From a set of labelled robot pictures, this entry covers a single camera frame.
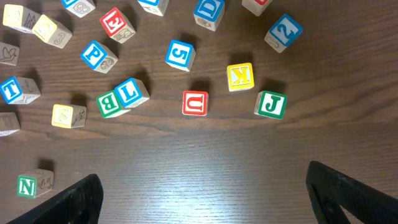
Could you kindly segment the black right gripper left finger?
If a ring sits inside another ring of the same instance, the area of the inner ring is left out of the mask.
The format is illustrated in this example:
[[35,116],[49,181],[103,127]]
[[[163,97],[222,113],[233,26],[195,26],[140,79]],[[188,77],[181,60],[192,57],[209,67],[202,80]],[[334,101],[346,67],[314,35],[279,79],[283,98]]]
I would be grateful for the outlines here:
[[32,210],[15,218],[13,224],[97,224],[104,199],[103,186],[90,174]]

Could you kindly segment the green letter N block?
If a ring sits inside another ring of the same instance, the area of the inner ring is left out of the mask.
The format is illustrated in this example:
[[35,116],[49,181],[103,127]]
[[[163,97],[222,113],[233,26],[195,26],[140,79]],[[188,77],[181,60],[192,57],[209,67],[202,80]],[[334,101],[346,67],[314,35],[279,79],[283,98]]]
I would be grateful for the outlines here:
[[17,179],[17,196],[37,198],[53,189],[54,172],[35,169],[21,174]]

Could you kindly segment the red letter E block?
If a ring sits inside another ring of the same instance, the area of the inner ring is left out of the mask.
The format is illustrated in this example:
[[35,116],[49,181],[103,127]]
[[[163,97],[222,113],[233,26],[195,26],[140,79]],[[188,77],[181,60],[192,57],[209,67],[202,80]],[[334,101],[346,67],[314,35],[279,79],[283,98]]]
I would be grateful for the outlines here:
[[120,44],[136,34],[136,30],[127,17],[116,7],[107,12],[99,21],[108,36]]

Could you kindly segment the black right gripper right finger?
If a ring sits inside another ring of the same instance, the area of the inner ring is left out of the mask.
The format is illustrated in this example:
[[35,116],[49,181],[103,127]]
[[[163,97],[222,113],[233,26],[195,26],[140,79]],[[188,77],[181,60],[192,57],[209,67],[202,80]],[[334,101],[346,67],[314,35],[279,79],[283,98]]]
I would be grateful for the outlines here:
[[311,161],[306,186],[318,223],[347,223],[347,210],[363,223],[397,223],[397,199],[321,162]]

